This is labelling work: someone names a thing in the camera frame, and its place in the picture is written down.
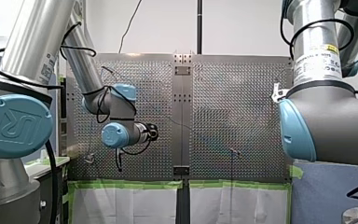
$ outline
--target black pole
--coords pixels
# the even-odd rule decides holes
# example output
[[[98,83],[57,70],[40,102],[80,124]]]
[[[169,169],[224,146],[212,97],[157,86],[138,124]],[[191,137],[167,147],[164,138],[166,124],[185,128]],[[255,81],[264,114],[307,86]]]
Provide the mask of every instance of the black pole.
[[[202,54],[202,0],[197,7],[197,54]]]

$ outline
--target robotic arm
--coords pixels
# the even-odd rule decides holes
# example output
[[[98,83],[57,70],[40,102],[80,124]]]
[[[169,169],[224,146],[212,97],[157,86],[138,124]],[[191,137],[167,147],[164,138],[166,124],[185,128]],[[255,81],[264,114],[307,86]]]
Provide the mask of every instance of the robotic arm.
[[[358,165],[358,99],[342,80],[358,69],[358,0],[293,0],[286,9],[296,40],[294,87],[280,103],[283,148],[295,159]]]
[[[78,16],[73,10],[68,23],[68,30],[78,23]],[[86,47],[86,39],[80,29],[74,29],[64,39],[65,46]],[[85,50],[63,48],[72,67],[79,88],[84,96],[83,106],[94,115],[108,115],[110,123],[103,127],[103,143],[111,148],[127,147],[156,141],[156,125],[134,122],[136,108],[135,87],[117,83],[106,87],[96,69],[94,59]]]
[[[85,109],[110,118],[102,131],[105,145],[121,148],[158,138],[156,125],[134,121],[135,87],[104,86],[94,59],[80,49],[86,41],[80,29],[73,29],[78,17],[75,3],[24,0],[7,47],[0,49],[5,52],[0,64],[0,214],[6,214],[0,216],[0,223],[38,223],[40,209],[46,206],[40,202],[39,183],[29,179],[20,158],[47,144],[54,162],[48,141],[53,127],[48,90],[60,88],[49,86],[60,48],[75,74]],[[52,183],[57,186],[54,163],[51,166]],[[57,188],[52,192],[50,221],[55,223]]]
[[[135,87],[104,86],[90,54],[72,48],[87,46],[81,29],[67,32],[77,25],[74,4],[75,0],[24,0],[0,65],[0,159],[29,155],[50,137],[47,90],[64,37],[63,51],[84,95],[83,106],[91,114],[110,118],[103,128],[103,143],[120,148],[158,138],[156,125],[134,121]]]

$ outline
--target white paper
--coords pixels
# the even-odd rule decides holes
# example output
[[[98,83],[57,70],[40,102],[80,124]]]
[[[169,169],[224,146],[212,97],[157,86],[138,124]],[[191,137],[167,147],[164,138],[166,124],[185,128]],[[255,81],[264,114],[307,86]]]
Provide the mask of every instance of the white paper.
[[[73,224],[174,224],[176,189],[77,189]]]
[[[191,224],[286,224],[287,190],[191,189]]]

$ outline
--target metal frame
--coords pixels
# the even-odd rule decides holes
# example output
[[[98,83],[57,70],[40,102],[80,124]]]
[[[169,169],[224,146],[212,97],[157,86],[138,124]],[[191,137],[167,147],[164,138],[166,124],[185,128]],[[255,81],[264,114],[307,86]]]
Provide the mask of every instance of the metal frame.
[[[185,180],[187,183],[188,179],[211,179],[210,177],[200,178],[199,176],[191,175],[191,150],[197,150],[192,148],[192,125],[193,125],[193,102],[194,102],[194,72],[197,68],[194,67],[194,64],[197,63],[248,63],[248,64],[280,64],[279,69],[282,73],[287,75],[286,83],[282,83],[284,88],[289,88],[292,85],[292,70],[291,63],[288,58],[284,57],[249,57],[249,56],[205,56],[205,55],[191,55],[191,54],[99,54],[96,61],[98,65],[103,63],[147,63],[158,64],[164,62],[166,66],[170,68],[166,70],[166,76],[171,76],[172,83],[171,85],[171,101],[168,106],[169,112],[171,115],[170,118],[164,120],[168,122],[171,126],[169,132],[170,136],[170,146],[171,148],[166,148],[165,152],[172,156],[172,169],[170,170],[170,175],[153,176],[136,176],[129,174],[121,174],[117,172],[110,172],[109,175],[104,175],[105,178],[117,178],[117,179],[129,179],[129,180],[139,180],[139,181],[151,181],[151,180]],[[137,68],[134,68],[134,64],[130,64],[129,67],[131,71],[135,71]],[[76,82],[73,74],[68,70],[67,72],[67,108],[68,114],[75,114],[76,107],[78,106],[78,100],[81,98],[81,95],[77,94],[79,91],[76,90]],[[67,148],[68,154],[73,157],[74,152],[71,149],[76,151],[79,148],[77,139],[76,139],[76,116],[68,116],[67,119]],[[86,164],[83,162],[84,155],[77,155],[77,158],[72,161],[76,169],[81,169],[84,172],[87,172],[88,169],[96,169],[95,166],[98,162],[94,164]],[[230,176],[222,176],[222,178],[230,179]],[[261,182],[289,182],[289,171],[277,178],[250,178],[246,176],[241,178],[240,176],[234,176],[234,179],[238,180],[252,180],[252,181],[261,181]]]

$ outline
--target metal bolt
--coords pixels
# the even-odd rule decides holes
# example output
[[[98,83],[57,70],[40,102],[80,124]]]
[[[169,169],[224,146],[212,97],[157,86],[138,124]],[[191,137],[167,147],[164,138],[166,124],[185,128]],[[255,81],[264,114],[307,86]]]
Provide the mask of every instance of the metal bolt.
[[[39,204],[39,209],[40,209],[40,210],[45,209],[46,206],[47,206],[46,201],[40,201],[40,204]]]

